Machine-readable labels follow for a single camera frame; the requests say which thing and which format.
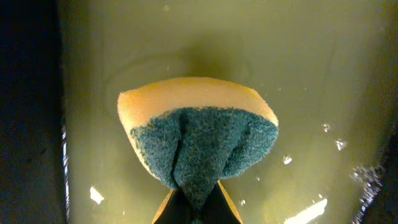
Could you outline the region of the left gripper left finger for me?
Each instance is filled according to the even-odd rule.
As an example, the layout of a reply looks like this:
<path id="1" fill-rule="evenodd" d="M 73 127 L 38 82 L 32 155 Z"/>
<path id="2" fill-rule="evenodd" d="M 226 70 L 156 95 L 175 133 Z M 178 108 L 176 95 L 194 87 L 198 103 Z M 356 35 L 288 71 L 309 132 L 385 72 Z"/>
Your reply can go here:
<path id="1" fill-rule="evenodd" d="M 192 206 L 184 192 L 180 189 L 171 190 L 159 207 L 152 224 L 190 224 L 192 222 Z"/>

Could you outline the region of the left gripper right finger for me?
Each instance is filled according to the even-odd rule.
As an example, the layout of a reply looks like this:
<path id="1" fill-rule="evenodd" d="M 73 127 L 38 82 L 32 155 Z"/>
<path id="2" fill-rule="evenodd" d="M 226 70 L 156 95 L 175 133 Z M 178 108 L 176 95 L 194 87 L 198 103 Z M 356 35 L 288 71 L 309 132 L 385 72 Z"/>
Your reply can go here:
<path id="1" fill-rule="evenodd" d="M 201 211 L 204 224 L 243 224 L 226 189 L 218 181 Z"/>

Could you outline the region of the green yellow sponge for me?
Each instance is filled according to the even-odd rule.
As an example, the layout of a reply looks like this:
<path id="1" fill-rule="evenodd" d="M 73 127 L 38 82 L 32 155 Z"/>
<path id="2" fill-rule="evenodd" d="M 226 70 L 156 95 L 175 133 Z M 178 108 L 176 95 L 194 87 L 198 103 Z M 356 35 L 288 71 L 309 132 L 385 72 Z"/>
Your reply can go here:
<path id="1" fill-rule="evenodd" d="M 196 210 L 219 180 L 263 160 L 279 135 L 277 116 L 257 91 L 207 77 L 122 92 L 118 115 L 145 169 Z"/>

